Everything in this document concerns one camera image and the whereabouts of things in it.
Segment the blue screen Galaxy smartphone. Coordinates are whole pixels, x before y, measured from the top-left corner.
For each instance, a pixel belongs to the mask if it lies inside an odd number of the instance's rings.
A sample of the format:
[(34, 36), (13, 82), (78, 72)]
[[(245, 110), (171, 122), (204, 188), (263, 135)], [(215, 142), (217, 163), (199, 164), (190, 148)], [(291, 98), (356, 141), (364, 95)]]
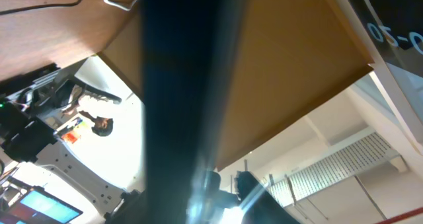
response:
[(247, 0), (143, 0), (147, 223), (194, 223), (214, 168)]

